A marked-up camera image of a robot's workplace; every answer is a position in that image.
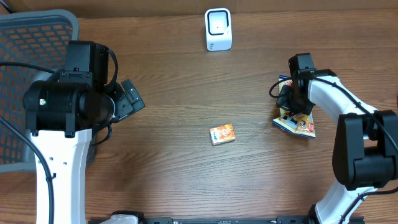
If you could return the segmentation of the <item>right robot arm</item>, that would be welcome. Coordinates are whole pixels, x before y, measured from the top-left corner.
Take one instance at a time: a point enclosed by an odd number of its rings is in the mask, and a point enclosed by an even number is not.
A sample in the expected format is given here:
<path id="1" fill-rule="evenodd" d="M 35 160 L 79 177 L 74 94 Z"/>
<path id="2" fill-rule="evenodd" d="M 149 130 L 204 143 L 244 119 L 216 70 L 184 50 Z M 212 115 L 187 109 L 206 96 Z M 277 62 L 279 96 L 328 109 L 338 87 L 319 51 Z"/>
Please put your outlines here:
<path id="1" fill-rule="evenodd" d="M 291 114 L 309 114 L 317 105 L 336 123 L 332 155 L 335 181 L 304 223 L 349 223 L 371 195 L 397 193 L 386 184 L 397 179 L 397 114 L 363 103 L 331 70 L 296 70 L 277 98 Z"/>

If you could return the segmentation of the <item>yellow snack packet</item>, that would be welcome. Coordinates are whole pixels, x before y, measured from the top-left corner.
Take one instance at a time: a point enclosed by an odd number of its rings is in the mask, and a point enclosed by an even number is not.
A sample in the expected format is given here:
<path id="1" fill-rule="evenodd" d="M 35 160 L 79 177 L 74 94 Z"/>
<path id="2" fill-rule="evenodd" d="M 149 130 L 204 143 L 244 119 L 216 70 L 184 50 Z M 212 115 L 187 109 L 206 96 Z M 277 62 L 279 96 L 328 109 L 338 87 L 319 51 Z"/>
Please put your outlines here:
<path id="1" fill-rule="evenodd" d="M 285 76 L 279 76 L 278 89 L 279 94 L 283 95 L 292 91 L 293 81 Z M 280 116 L 273 119 L 272 124 L 280 129 L 294 135 L 305 138 L 315 139 L 315 125 L 312 114 L 306 115 L 303 113 L 293 114 L 289 108 L 289 96 L 283 95 L 277 99 L 277 106 L 279 107 Z"/>

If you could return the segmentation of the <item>grey plastic shopping basket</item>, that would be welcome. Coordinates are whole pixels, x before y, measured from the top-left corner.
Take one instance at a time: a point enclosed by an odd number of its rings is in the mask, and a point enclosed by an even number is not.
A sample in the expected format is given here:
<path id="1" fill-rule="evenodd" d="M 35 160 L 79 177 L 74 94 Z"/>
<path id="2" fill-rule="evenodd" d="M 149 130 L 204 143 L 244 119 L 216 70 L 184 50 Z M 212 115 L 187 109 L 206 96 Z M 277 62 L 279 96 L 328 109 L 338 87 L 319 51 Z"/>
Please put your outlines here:
<path id="1" fill-rule="evenodd" d="M 66 47 L 78 40 L 79 23 L 74 14 L 56 9 L 19 12 L 1 16 L 1 62 L 42 67 L 1 66 L 1 116 L 25 135 L 25 110 L 22 98 L 30 84 L 46 80 L 45 69 L 64 66 Z"/>

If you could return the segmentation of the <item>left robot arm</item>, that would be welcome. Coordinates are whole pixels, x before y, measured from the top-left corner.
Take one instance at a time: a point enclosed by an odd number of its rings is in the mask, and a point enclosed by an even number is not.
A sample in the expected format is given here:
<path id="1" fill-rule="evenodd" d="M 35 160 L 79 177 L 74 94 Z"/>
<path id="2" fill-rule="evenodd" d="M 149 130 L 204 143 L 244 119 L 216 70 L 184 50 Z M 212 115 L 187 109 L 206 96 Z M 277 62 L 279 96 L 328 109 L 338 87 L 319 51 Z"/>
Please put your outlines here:
<path id="1" fill-rule="evenodd" d="M 130 80 L 106 72 L 59 70 L 24 95 L 25 124 L 35 151 L 37 223 L 85 223 L 85 182 L 93 137 L 145 104 Z"/>

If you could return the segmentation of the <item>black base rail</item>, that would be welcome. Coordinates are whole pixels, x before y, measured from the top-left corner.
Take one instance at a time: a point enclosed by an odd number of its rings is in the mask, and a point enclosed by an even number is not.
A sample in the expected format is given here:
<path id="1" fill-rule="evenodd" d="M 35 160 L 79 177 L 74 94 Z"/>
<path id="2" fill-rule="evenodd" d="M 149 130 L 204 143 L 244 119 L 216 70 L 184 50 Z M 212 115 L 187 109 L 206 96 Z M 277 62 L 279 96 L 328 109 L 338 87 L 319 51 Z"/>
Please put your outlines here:
<path id="1" fill-rule="evenodd" d="M 141 223 L 147 224 L 304 224 L 305 216 L 281 216 L 265 219 L 172 219 L 145 218 Z"/>

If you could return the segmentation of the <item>orange tissue packet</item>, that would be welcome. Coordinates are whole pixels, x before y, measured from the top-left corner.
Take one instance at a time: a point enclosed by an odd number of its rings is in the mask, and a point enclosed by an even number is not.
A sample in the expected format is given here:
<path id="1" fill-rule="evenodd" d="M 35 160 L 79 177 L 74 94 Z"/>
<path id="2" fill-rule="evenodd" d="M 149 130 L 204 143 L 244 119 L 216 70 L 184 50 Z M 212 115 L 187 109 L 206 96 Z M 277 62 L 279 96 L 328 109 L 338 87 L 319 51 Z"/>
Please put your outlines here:
<path id="1" fill-rule="evenodd" d="M 224 144 L 227 142 L 234 141 L 236 134 L 233 128 L 233 124 L 225 124 L 210 129 L 210 138 L 212 145 Z"/>

